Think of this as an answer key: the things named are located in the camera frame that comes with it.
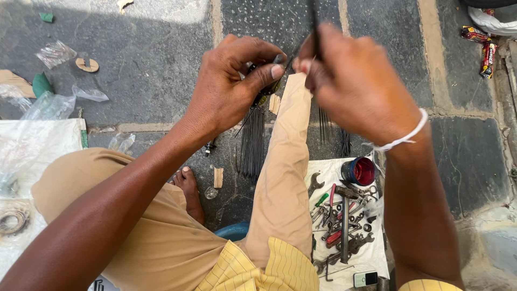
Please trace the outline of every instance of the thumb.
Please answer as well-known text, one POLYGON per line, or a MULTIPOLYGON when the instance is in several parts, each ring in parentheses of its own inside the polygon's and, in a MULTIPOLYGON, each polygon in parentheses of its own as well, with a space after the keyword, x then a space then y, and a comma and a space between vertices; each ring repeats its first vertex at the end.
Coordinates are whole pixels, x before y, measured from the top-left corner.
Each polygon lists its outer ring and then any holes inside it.
POLYGON ((267 64, 251 71, 240 83, 248 90, 258 94, 265 86, 280 79, 285 72, 285 67, 278 64, 267 64))
POLYGON ((305 87, 314 95, 317 95, 324 85, 332 83, 332 74, 320 61, 303 60, 300 63, 300 68, 307 74, 305 87))

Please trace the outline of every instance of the paint can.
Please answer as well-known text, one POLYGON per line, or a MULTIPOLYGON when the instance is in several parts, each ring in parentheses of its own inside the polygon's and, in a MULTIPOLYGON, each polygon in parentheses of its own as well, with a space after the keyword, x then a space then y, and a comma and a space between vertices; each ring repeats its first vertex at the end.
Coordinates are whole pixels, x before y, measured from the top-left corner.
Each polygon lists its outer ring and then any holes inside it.
POLYGON ((360 156, 343 163, 341 177, 359 186, 368 186, 375 181, 375 165, 366 157, 360 156))

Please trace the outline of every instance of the green paper scrap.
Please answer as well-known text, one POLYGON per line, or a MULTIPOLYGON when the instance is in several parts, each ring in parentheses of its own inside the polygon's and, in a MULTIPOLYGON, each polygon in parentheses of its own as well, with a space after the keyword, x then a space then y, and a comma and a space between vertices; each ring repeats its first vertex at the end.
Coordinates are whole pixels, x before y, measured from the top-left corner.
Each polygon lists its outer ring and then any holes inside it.
POLYGON ((36 74, 33 79, 34 95, 36 95, 36 98, 39 98, 46 91, 54 94, 54 90, 52 90, 52 86, 50 86, 49 80, 45 76, 45 73, 36 74))
POLYGON ((43 12, 40 12, 39 17, 40 17, 40 18, 41 18, 41 20, 43 20, 44 22, 48 22, 48 23, 52 23, 52 21, 54 20, 54 15, 53 15, 52 13, 43 13, 43 12))
POLYGON ((83 149, 88 148, 88 136, 86 135, 86 130, 81 130, 81 144, 83 145, 83 149))

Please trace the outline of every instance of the knee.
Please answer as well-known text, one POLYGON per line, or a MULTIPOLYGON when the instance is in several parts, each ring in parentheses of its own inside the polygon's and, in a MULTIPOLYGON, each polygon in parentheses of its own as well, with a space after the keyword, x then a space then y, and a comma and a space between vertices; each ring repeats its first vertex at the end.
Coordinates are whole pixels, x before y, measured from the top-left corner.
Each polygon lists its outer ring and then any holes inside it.
POLYGON ((50 223, 79 196, 131 160, 131 157, 103 148, 76 151, 58 158, 31 188, 36 208, 50 223))

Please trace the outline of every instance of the trouser leg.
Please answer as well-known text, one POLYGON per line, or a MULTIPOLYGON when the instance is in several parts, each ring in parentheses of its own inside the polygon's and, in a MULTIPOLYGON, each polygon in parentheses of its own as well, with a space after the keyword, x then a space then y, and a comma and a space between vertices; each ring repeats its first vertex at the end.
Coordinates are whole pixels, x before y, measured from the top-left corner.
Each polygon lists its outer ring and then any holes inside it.
POLYGON ((306 139, 312 95, 304 83, 303 73, 287 80, 255 189, 250 229, 238 242, 257 267, 267 265, 270 236, 295 246, 307 257, 311 254, 312 227, 304 177, 309 162, 306 139))
MULTIPOLYGON (((31 189, 47 223, 83 193, 134 158, 102 148, 73 152, 47 167, 31 189)), ((121 290, 192 290, 216 263, 227 240, 186 212, 183 191, 166 183, 102 272, 121 290)))

